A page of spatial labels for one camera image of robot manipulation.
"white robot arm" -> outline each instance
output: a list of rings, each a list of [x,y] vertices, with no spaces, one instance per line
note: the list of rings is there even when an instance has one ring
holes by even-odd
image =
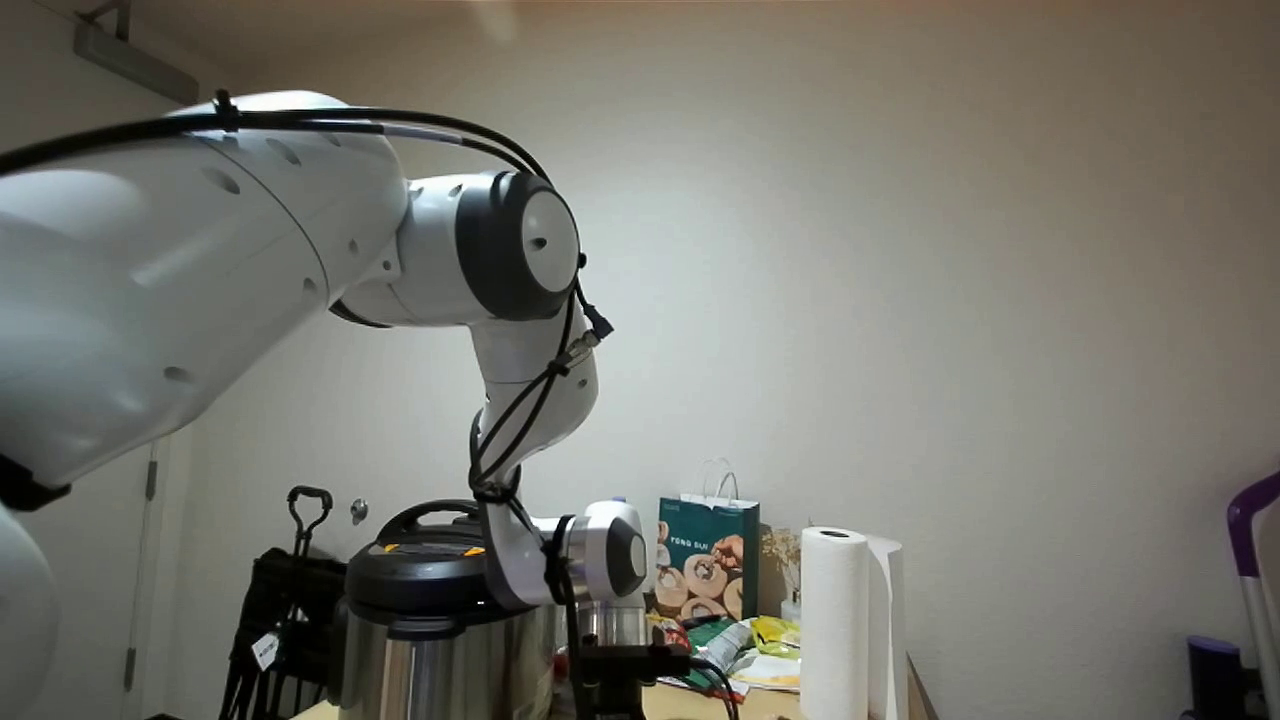
[[[0,500],[40,506],[189,423],[314,311],[464,322],[487,388],[468,479],[494,583],[511,606],[547,605],[551,525],[524,516],[519,461],[580,429],[607,331],[580,301],[580,237],[557,187],[519,169],[403,180],[383,129],[315,91],[178,118],[191,129],[0,156]],[[563,550],[602,598],[645,578],[626,503],[574,516]],[[10,622],[40,606],[40,570],[0,506],[6,656],[38,644]],[[0,681],[0,706],[15,706],[6,691],[15,688]]]

